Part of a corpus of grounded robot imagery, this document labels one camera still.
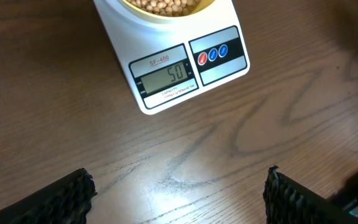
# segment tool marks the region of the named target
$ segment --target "scale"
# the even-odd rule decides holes
[[[94,0],[140,110],[155,114],[245,75],[249,57],[231,0],[159,21],[122,0]]]

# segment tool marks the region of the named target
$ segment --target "round button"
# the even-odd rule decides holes
[[[216,60],[216,58],[218,57],[218,50],[216,49],[211,49],[209,51],[209,54],[208,54],[208,59],[210,62],[213,62]]]
[[[219,57],[224,57],[227,55],[227,45],[224,44],[219,48]]]
[[[206,61],[207,61],[208,55],[203,52],[198,56],[198,64],[199,65],[205,65]]]

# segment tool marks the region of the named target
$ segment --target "wooden surface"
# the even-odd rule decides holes
[[[0,209],[81,167],[99,192],[89,223],[265,223],[274,164],[340,189],[358,170],[358,17],[234,4],[249,74],[147,116],[91,0],[0,0]]]

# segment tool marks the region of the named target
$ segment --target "display screen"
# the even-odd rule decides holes
[[[187,79],[187,73],[183,62],[171,65],[142,78],[144,89],[149,94],[165,86]]]

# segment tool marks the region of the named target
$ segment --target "yellow bowl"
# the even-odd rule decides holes
[[[190,12],[189,16],[180,16],[180,17],[167,17],[167,16],[158,16],[146,11],[143,11],[142,9],[138,8],[137,6],[134,6],[130,3],[130,0],[118,0],[123,3],[123,5],[128,8],[133,14],[135,14],[137,17],[144,19],[149,22],[155,22],[159,24],[165,24],[165,23],[171,23],[176,22],[179,19],[189,18],[191,15],[200,12],[201,10],[207,8],[212,2],[215,0],[201,0],[197,6],[194,8],[193,11]]]

